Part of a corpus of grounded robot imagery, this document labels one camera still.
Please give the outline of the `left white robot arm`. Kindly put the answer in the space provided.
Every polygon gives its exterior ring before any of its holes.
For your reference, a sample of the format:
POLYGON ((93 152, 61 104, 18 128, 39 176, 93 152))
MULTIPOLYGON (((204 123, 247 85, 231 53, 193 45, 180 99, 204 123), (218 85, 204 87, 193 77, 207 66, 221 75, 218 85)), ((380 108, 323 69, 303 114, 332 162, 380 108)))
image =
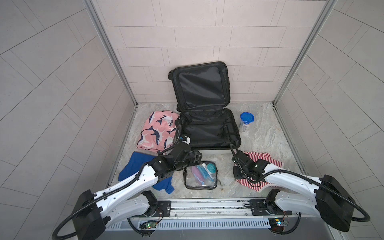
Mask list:
POLYGON ((175 171, 201 163, 202 154, 185 143, 177 143, 168 155, 158 155, 143 163, 139 170, 114 186, 80 194, 69 217, 75 232, 68 237, 95 240, 107 227, 134 216, 151 216, 158 201, 147 188, 170 178, 175 171))

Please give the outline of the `blue lidded plastic cup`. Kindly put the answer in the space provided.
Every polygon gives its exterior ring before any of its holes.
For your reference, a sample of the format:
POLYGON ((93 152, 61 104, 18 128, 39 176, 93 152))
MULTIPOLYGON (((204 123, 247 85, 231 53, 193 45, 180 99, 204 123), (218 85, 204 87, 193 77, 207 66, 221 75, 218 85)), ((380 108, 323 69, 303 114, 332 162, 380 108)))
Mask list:
POLYGON ((245 133, 251 123, 253 123, 255 120, 255 117, 253 114, 249 112, 243 112, 240 115, 240 124, 239 124, 239 131, 241 133, 245 133))

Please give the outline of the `pink shark print garment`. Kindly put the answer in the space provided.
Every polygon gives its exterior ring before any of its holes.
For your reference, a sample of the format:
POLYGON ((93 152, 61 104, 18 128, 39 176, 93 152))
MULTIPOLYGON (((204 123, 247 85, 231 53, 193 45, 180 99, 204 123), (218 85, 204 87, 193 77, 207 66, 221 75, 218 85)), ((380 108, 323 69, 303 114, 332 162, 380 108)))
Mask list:
POLYGON ((137 142, 137 148, 161 152, 169 148, 174 141, 176 134, 176 120, 180 115, 173 111, 154 111, 145 121, 140 138, 137 142))

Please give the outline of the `red white striped garment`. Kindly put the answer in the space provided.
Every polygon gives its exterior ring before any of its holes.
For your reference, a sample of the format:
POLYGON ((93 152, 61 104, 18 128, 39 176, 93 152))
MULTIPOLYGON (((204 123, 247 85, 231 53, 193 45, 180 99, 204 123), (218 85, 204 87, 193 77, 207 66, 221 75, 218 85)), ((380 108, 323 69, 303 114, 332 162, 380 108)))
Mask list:
POLYGON ((269 153, 236 151, 232 161, 235 163, 233 166, 235 180, 257 192, 273 186, 265 179, 256 183, 256 180, 266 173, 265 168, 267 166, 276 165, 279 168, 284 166, 282 162, 272 159, 269 153))

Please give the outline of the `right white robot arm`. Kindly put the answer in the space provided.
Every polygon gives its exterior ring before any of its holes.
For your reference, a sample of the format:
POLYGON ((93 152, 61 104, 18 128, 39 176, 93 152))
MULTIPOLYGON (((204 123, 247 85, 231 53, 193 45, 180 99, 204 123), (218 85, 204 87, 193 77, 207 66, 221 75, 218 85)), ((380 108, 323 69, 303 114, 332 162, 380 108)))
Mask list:
POLYGON ((244 180, 252 187, 262 183, 275 186, 265 199, 269 213, 299 212, 321 218, 332 228, 348 232, 354 207, 352 196, 332 176, 322 178, 304 176, 285 170, 263 159, 252 160, 249 155, 233 150, 232 161, 236 180, 244 180))

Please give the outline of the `clear toiletry pouch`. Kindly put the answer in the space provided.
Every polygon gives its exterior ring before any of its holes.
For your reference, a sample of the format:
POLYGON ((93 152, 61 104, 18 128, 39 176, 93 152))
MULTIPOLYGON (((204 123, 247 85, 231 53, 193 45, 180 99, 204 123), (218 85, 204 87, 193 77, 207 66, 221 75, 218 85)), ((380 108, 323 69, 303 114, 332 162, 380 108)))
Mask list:
POLYGON ((184 185, 189 190, 214 190, 218 185, 218 170, 214 162, 202 162, 184 168, 184 185))

